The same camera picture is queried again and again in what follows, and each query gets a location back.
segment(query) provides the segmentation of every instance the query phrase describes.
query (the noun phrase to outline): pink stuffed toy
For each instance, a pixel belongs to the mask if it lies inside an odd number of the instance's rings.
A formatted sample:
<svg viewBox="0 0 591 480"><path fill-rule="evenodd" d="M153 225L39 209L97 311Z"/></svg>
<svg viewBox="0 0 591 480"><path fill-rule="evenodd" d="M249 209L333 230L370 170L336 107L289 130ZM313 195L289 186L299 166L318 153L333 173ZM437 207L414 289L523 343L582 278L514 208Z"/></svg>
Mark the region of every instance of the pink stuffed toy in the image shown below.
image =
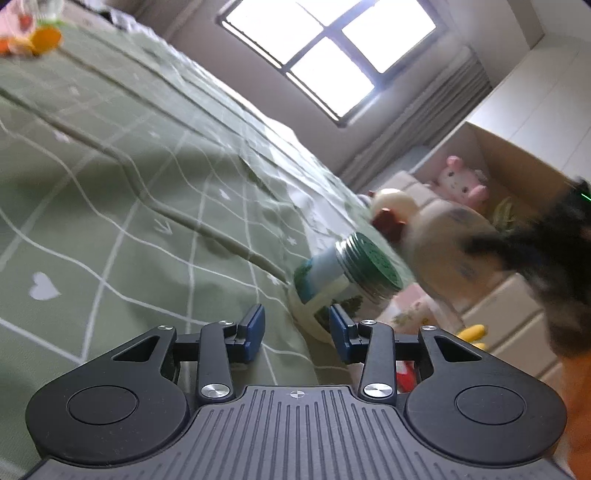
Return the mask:
<svg viewBox="0 0 591 480"><path fill-rule="evenodd" d="M429 188L444 200L466 205L479 210L488 199L488 188L481 182L482 172L471 170L460 157L447 159L447 167L439 174L437 184L430 182Z"/></svg>

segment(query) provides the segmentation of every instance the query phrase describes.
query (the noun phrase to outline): yellow toy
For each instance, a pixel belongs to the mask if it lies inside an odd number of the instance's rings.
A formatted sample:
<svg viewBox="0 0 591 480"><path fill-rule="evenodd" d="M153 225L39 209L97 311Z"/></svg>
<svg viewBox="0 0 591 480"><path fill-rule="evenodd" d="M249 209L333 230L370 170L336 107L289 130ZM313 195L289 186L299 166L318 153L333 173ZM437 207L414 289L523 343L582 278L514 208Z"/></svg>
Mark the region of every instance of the yellow toy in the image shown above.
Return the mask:
<svg viewBox="0 0 591 480"><path fill-rule="evenodd" d="M479 343L478 340L481 340L488 332L488 329L485 325L472 325L471 327L465 328L458 332L456 336L460 340L464 340L465 342L471 343L475 347L479 348L480 350L486 350L485 343Z"/></svg>

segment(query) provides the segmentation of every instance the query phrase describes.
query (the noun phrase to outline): bed sheet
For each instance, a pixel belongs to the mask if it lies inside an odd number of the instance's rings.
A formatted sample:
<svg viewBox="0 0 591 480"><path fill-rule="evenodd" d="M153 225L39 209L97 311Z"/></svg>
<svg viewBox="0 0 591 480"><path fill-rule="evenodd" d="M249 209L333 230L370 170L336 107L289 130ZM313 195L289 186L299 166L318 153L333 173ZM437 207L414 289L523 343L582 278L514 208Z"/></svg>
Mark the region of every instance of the bed sheet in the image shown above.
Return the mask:
<svg viewBox="0 0 591 480"><path fill-rule="evenodd" d="M400 258L284 126L158 39L64 27L39 59L0 59L0 478L38 457L42 385L158 325L267 313L249 383L349 383L299 331L287 283L358 229ZM189 390L195 365L180 385Z"/></svg>

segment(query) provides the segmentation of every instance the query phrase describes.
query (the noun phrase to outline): jar label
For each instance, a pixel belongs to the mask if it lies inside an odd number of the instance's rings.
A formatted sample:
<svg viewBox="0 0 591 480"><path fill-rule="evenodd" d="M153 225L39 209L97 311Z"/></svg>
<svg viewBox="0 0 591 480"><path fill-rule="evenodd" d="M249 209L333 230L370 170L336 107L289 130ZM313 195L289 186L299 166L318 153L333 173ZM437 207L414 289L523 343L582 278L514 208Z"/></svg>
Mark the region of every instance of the jar label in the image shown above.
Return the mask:
<svg viewBox="0 0 591 480"><path fill-rule="evenodd" d="M301 302L294 316L314 318L327 332L329 307L335 303L353 320L376 318L382 310L349 281L334 247L303 262L294 273L292 287Z"/></svg>

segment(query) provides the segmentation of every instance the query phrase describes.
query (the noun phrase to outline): white heart pattern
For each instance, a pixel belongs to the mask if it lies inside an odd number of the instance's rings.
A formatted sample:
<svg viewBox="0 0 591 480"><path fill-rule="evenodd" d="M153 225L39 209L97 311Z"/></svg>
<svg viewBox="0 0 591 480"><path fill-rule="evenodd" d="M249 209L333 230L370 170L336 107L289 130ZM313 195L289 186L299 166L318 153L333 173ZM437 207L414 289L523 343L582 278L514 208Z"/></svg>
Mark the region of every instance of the white heart pattern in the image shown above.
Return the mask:
<svg viewBox="0 0 591 480"><path fill-rule="evenodd" d="M60 291L43 272L34 273L33 282L35 284L30 288L29 295L35 300L51 300L61 295Z"/></svg>

